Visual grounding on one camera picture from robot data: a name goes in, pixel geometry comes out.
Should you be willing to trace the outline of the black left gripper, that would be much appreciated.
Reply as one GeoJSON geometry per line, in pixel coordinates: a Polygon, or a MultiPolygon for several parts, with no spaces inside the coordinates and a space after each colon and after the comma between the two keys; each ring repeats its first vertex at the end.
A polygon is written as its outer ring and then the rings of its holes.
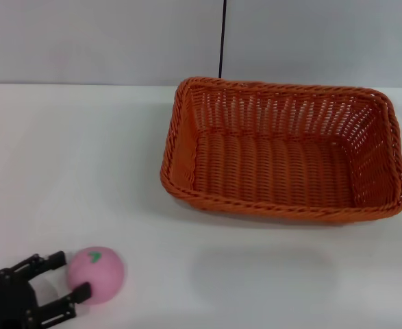
{"type": "Polygon", "coordinates": [[[47,258],[34,254],[12,267],[0,269],[0,328],[39,328],[40,325],[57,325],[75,318],[75,305],[91,298],[89,282],[38,307],[36,293],[28,281],[65,265],[65,253],[59,251],[47,258]]]}

